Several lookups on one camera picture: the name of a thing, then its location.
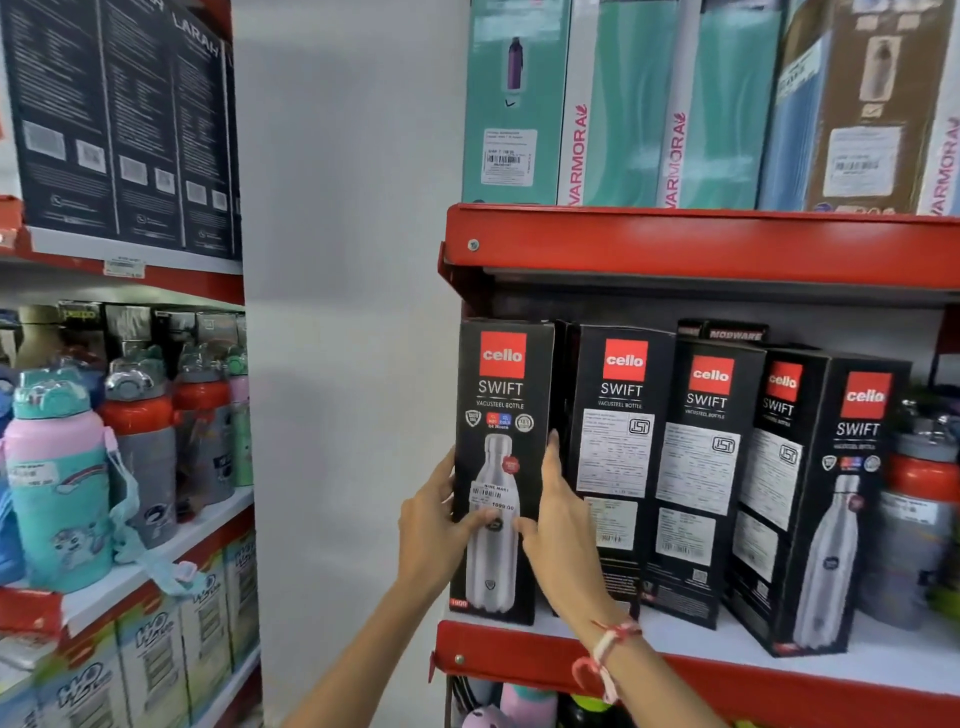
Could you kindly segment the person's right forearm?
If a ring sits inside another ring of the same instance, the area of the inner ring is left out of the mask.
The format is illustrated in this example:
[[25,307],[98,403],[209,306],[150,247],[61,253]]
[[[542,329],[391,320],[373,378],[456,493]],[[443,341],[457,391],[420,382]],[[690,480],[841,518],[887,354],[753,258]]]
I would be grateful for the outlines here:
[[571,666],[577,685],[601,687],[607,704],[621,703],[639,728],[729,728],[642,637],[635,622],[593,622],[587,654]]

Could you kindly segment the person's right hand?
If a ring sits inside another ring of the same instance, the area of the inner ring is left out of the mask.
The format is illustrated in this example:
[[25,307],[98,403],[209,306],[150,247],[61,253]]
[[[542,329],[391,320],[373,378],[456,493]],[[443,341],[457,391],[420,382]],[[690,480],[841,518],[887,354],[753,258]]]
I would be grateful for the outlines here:
[[541,466],[537,518],[540,552],[527,557],[535,580],[558,617],[586,650],[592,623],[620,625],[627,615],[604,582],[589,504],[564,479],[559,434],[550,432]]

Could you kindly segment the red shelf with white board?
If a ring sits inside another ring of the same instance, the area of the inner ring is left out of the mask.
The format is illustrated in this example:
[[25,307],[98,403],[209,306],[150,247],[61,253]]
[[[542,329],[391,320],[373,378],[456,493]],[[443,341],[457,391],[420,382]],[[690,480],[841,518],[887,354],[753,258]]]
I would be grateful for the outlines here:
[[[104,260],[114,257],[146,261],[146,278],[103,275]],[[149,286],[221,305],[245,304],[243,266],[237,261],[31,226],[25,223],[23,202],[0,195],[0,271],[28,270]]]

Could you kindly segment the black bottle box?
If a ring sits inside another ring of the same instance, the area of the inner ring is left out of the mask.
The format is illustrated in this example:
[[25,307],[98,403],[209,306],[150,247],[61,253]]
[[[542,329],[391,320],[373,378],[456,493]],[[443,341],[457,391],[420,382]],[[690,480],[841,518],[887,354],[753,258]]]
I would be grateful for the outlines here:
[[643,604],[714,630],[766,350],[678,339],[653,492]]
[[725,602],[775,658],[844,653],[908,361],[770,346]]
[[637,617],[677,337],[580,323],[571,341],[566,480],[594,519],[606,591]]
[[461,322],[453,519],[486,508],[498,517],[467,543],[452,611],[534,623],[538,587],[514,522],[538,518],[548,435],[566,427],[568,333],[562,321]]

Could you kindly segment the person's left forearm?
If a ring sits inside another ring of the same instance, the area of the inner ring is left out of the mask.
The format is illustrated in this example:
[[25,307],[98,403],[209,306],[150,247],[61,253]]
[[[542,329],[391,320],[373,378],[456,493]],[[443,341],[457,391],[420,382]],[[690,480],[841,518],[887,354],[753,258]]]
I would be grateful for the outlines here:
[[370,728],[405,650],[444,587],[398,577],[281,728]]

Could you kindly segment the white and teal box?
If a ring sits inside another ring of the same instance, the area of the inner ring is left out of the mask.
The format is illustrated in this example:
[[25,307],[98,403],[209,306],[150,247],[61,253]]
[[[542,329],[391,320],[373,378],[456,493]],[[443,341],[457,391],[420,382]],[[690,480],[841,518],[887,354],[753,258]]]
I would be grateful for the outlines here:
[[784,0],[678,0],[655,205],[750,211]]
[[572,0],[557,205],[667,207],[667,128],[687,125],[704,2]]

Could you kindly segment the dark navy box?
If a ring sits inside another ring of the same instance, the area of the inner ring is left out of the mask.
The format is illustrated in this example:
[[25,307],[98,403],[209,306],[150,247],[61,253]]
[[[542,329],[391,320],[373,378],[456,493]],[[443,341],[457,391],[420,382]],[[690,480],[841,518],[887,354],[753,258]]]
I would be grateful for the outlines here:
[[181,250],[169,6],[165,0],[99,0],[99,20],[118,235]]
[[230,189],[230,212],[232,216],[232,253],[234,261],[243,261],[241,191],[239,187],[239,161],[235,104],[234,48],[227,40],[221,40],[224,82],[225,118],[227,127],[228,173]]
[[234,213],[224,45],[194,13],[170,3],[174,106],[184,245],[230,260]]
[[0,0],[0,195],[35,228],[118,239],[99,0]]

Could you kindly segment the brown and blue bottle box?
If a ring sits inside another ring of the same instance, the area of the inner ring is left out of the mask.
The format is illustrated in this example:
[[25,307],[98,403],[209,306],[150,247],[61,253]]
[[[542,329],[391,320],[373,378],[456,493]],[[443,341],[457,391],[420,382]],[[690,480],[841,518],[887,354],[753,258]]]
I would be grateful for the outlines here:
[[756,207],[925,214],[960,114],[960,0],[790,0]]

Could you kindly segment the white box with red print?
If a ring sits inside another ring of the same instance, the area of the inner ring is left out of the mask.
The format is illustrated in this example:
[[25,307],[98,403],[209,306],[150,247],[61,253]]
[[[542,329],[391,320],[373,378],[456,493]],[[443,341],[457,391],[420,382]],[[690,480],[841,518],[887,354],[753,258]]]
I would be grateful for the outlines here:
[[950,111],[933,124],[916,214],[960,217],[960,111]]

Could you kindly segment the person's left hand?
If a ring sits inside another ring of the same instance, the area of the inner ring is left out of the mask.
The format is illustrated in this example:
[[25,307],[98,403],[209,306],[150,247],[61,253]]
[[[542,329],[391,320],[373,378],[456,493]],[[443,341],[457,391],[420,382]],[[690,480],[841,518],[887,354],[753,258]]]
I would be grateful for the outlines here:
[[454,448],[401,505],[397,584],[432,603],[454,577],[473,535],[459,535],[453,513]]

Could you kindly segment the pink and green bottle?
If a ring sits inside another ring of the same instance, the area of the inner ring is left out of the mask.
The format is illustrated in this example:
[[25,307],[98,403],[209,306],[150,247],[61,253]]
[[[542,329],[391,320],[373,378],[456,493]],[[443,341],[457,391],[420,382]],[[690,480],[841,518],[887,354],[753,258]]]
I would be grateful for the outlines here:
[[236,487],[252,487],[255,483],[248,357],[246,349],[232,345],[223,359],[231,393],[233,478]]

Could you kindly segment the row of dark boxes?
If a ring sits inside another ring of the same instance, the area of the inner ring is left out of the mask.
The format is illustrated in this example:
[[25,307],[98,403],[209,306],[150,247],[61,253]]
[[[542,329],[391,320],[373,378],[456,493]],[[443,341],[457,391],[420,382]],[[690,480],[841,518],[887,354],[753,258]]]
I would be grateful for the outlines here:
[[66,351],[102,363],[150,346],[176,360],[204,338],[237,341],[237,311],[222,307],[63,299],[55,309]]

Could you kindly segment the pink and teal kids bottle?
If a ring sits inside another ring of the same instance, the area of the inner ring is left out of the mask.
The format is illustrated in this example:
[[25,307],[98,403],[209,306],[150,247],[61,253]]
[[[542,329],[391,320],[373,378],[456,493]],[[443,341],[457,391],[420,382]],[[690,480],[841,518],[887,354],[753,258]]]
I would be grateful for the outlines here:
[[136,564],[165,594],[198,596],[206,575],[150,552],[130,520],[139,484],[73,367],[19,373],[0,438],[31,588],[71,594]]

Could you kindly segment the teal bottle box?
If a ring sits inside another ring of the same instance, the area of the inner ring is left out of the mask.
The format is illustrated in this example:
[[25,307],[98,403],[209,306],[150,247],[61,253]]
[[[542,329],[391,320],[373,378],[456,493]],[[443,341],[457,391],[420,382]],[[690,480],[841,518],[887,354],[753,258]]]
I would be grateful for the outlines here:
[[471,0],[462,202],[557,200],[571,0]]

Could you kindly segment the white box with blue print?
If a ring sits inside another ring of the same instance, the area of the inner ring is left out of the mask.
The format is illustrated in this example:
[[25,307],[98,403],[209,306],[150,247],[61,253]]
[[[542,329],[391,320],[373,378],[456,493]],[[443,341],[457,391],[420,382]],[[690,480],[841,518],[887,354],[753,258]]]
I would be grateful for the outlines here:
[[42,728],[131,728],[114,620],[63,636],[34,677]]
[[229,682],[233,658],[222,549],[200,544],[186,556],[199,568],[201,587],[179,606],[191,722],[196,723]]
[[42,728],[39,703],[29,679],[0,685],[0,728]]
[[223,564],[231,660],[238,672],[259,644],[255,528],[232,534],[223,549]]
[[115,628],[130,728],[189,728],[179,602],[145,584],[120,603]]

